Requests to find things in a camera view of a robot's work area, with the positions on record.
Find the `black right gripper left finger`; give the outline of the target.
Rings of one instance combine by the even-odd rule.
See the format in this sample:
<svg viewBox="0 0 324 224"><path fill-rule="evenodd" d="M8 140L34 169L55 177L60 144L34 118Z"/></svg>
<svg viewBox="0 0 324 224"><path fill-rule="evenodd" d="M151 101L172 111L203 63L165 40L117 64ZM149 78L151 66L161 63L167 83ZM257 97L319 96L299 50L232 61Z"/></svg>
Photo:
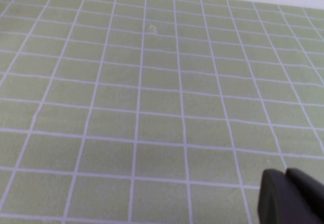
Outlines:
<svg viewBox="0 0 324 224"><path fill-rule="evenodd" d="M309 205L286 172L275 169L262 173L257 211L260 223L323 223L323 205Z"/></svg>

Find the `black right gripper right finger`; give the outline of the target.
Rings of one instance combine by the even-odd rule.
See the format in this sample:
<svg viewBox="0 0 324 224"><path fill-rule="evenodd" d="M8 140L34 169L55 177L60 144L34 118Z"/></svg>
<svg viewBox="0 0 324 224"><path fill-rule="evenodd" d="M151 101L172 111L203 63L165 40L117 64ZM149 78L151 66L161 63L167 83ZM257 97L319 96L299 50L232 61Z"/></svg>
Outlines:
<svg viewBox="0 0 324 224"><path fill-rule="evenodd" d="M288 168L286 176L309 205L323 205L323 184L297 168Z"/></svg>

